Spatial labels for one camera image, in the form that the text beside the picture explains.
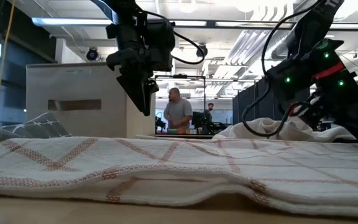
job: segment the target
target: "office desk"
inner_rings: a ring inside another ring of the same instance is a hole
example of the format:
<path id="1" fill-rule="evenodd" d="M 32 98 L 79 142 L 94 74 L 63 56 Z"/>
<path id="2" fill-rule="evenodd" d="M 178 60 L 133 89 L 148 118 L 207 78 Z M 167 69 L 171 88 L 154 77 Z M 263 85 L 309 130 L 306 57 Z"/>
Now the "office desk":
<path id="1" fill-rule="evenodd" d="M 185 138 L 185 139 L 212 139 L 213 135 L 207 134 L 154 134 L 158 138 Z"/>

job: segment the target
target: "yellow object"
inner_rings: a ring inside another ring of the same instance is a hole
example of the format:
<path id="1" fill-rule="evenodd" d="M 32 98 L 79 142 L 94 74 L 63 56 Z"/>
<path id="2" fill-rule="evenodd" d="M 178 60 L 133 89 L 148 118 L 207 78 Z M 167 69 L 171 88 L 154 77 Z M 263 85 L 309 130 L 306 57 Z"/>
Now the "yellow object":
<path id="1" fill-rule="evenodd" d="M 6 35 L 5 35 L 5 42 L 4 42 L 4 50 L 2 52 L 2 62 L 1 62 L 1 69 L 0 69 L 0 89 L 2 78 L 4 77 L 4 69 L 5 69 L 5 58 L 6 58 L 6 49 L 7 49 L 7 41 L 9 39 L 9 34 L 11 33 L 12 21 L 13 21 L 13 13 L 15 11 L 15 3 L 16 0 L 12 1 L 12 8 L 11 8 L 11 16 L 9 17 L 9 23 L 7 25 Z"/>

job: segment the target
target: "wire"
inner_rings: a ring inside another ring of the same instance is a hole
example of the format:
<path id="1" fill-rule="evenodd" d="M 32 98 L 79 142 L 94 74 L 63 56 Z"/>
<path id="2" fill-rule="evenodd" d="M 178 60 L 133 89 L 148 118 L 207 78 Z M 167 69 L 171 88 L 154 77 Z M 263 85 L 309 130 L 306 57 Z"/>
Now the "wire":
<path id="1" fill-rule="evenodd" d="M 284 19 L 280 20 L 280 21 L 277 23 L 277 25 L 272 29 L 272 31 L 270 31 L 270 33 L 269 33 L 269 35 L 268 35 L 268 37 L 267 37 L 267 39 L 266 39 L 266 43 L 265 43 L 265 45 L 264 45 L 263 51 L 262 51 L 262 58 L 260 59 L 260 60 L 262 61 L 262 71 L 264 72 L 264 75 L 267 74 L 267 72 L 266 72 L 266 66 L 265 66 L 265 55 L 266 55 L 267 47 L 269 46 L 269 42 L 270 42 L 270 40 L 272 39 L 274 33 L 276 33 L 277 29 L 278 29 L 284 22 L 286 22 L 287 20 L 292 19 L 292 18 L 294 18 L 294 17 L 296 17 L 296 16 L 299 16 L 300 14 L 303 14 L 303 13 L 306 13 L 306 12 L 312 10 L 312 9 L 313 9 L 314 7 L 316 7 L 321 1 L 322 1 L 322 0 L 317 0 L 313 5 L 307 7 L 306 9 L 300 10 L 300 11 L 297 12 L 297 13 L 294 13 L 294 14 L 292 14 L 292 15 L 290 15 L 290 16 L 285 17 Z"/>
<path id="2" fill-rule="evenodd" d="M 154 12 L 145 11 L 145 10 L 143 10 L 143 12 L 146 13 L 146 14 L 150 14 L 150 15 L 152 15 L 152 16 L 157 16 L 157 17 L 159 17 L 159 18 L 161 18 L 161 19 L 164 19 L 164 20 L 170 22 L 169 19 L 167 19 L 165 16 L 161 16 L 160 14 L 157 14 L 157 13 L 154 13 Z M 198 65 L 198 64 L 202 63 L 202 62 L 205 60 L 204 51 L 203 51 L 203 49 L 201 49 L 201 47 L 199 47 L 199 45 L 197 45 L 196 43 L 194 43 L 194 42 L 193 42 L 192 40 L 190 40 L 189 38 L 184 37 L 184 36 L 178 34 L 178 33 L 175 32 L 175 31 L 173 31 L 173 33 L 174 33 L 176 36 L 178 36 L 179 38 L 182 38 L 183 40 L 189 42 L 191 45 L 195 46 L 195 47 L 197 48 L 197 50 L 201 53 L 201 60 L 199 60 L 198 62 L 188 62 L 188 61 L 186 61 L 186 60 L 180 59 L 180 58 L 175 57 L 175 56 L 172 55 L 172 57 L 173 57 L 175 60 L 177 60 L 177 61 L 179 61 L 179 62 L 181 62 L 181 63 L 188 64 L 188 65 Z"/>
<path id="3" fill-rule="evenodd" d="M 260 59 L 260 61 L 262 62 L 262 71 L 264 73 L 264 78 L 266 79 L 267 81 L 267 87 L 266 87 L 266 90 L 264 92 L 264 94 L 257 98 L 253 103 L 251 103 L 249 106 L 246 107 L 246 109 L 244 110 L 243 114 L 242 114 L 242 123 L 244 124 L 244 126 L 247 128 L 247 130 L 249 132 L 251 132 L 252 134 L 254 135 L 257 135 L 257 136 L 260 136 L 260 137 L 271 137 L 273 135 L 276 135 L 278 132 L 281 131 L 281 129 L 283 128 L 284 126 L 284 123 L 285 123 L 285 120 L 288 118 L 288 115 L 291 113 L 292 109 L 291 107 L 287 110 L 287 112 L 284 114 L 284 117 L 282 119 L 282 122 L 280 123 L 279 127 L 272 133 L 270 134 L 264 134 L 264 133 L 258 133 L 257 131 L 254 131 L 248 124 L 247 122 L 245 121 L 245 118 L 248 114 L 248 112 L 253 108 L 255 107 L 258 103 L 260 103 L 269 93 L 270 89 L 271 89 L 271 84 L 270 84 L 270 79 L 269 79 L 269 76 L 267 75 L 267 71 L 266 71 L 266 66 L 265 66 L 265 56 L 266 56 L 266 51 L 267 51 L 267 47 L 269 46 L 269 42 L 270 40 L 272 39 L 274 33 L 278 30 L 278 28 L 284 23 L 286 22 L 287 20 L 291 19 L 291 18 L 294 18 L 296 16 L 299 16 L 300 14 L 303 14 L 303 13 L 306 13 L 310 10 L 312 10 L 314 7 L 316 7 L 322 0 L 317 0 L 313 5 L 311 5 L 310 7 L 307 7 L 306 9 L 304 10 L 301 10 L 297 13 L 294 13 L 290 16 L 287 16 L 285 17 L 284 19 L 280 20 L 276 26 L 272 29 L 272 31 L 270 31 L 267 39 L 266 39 L 266 42 L 265 42 L 265 45 L 263 47 L 263 50 L 262 50 L 262 57 Z"/>
<path id="4" fill-rule="evenodd" d="M 352 62 L 352 60 L 348 59 L 347 57 L 345 57 L 345 55 L 341 54 L 341 53 L 337 53 L 339 54 L 340 56 L 342 56 L 344 59 L 346 59 L 347 61 L 349 61 L 350 63 L 352 63 L 354 66 L 356 66 L 358 68 L 358 65 L 354 62 Z"/>
<path id="5" fill-rule="evenodd" d="M 296 102 L 293 103 L 289 109 L 287 109 L 287 112 L 285 112 L 280 125 L 278 126 L 278 128 L 272 132 L 272 133 L 268 133 L 268 134 L 264 134 L 264 133 L 258 133 L 257 131 L 254 131 L 251 127 L 248 126 L 246 120 L 245 120 L 245 113 L 242 114 L 242 123 L 244 124 L 244 126 L 248 129 L 249 132 L 251 132 L 252 134 L 256 135 L 256 136 L 260 136 L 260 137 L 266 137 L 266 138 L 270 138 L 276 134 L 278 134 L 284 127 L 285 121 L 288 119 L 289 114 L 291 113 L 291 111 L 296 108 L 297 106 L 301 106 L 301 105 L 308 105 L 308 103 L 306 102 Z"/>
<path id="6" fill-rule="evenodd" d="M 11 7 L 11 15 L 9 17 L 9 23 L 7 25 L 7 30 L 6 30 L 6 34 L 5 34 L 4 50 L 2 52 L 2 62 L 1 62 L 1 69 L 0 69 L 0 89 L 1 89 L 2 79 L 4 78 L 7 41 L 9 40 L 9 34 L 11 33 L 11 27 L 12 27 L 12 21 L 13 21 L 13 13 L 15 11 L 15 4 L 16 4 L 16 0 L 13 0 L 12 1 L 12 7 Z"/>

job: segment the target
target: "computer monitor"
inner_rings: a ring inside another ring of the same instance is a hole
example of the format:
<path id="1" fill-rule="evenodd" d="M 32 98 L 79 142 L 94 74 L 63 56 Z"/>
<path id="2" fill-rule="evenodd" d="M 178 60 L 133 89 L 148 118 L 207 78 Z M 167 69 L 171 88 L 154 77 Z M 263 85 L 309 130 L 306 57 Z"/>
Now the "computer monitor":
<path id="1" fill-rule="evenodd" d="M 193 112 L 193 119 L 191 120 L 191 124 L 194 125 L 195 128 L 202 127 L 203 120 L 204 120 L 204 113 Z"/>

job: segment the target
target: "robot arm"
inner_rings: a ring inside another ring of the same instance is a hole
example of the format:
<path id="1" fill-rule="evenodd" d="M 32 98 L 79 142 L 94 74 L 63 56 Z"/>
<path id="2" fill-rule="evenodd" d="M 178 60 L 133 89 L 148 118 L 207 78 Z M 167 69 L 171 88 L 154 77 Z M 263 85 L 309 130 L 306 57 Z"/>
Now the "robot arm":
<path id="1" fill-rule="evenodd" d="M 147 14 L 135 0 L 92 0 L 112 21 L 106 31 L 115 39 L 118 52 L 106 59 L 114 70 L 120 65 L 117 81 L 145 116 L 150 115 L 150 97 L 158 91 L 153 71 L 172 70 L 171 51 L 175 47 L 173 25 L 169 21 L 147 22 Z"/>
<path id="2" fill-rule="evenodd" d="M 327 117 L 358 139 L 358 84 L 335 50 L 340 40 L 325 39 L 344 0 L 322 0 L 294 27 L 287 38 L 288 58 L 267 71 L 279 101 L 316 84 L 316 92 L 294 116 L 311 127 Z"/>

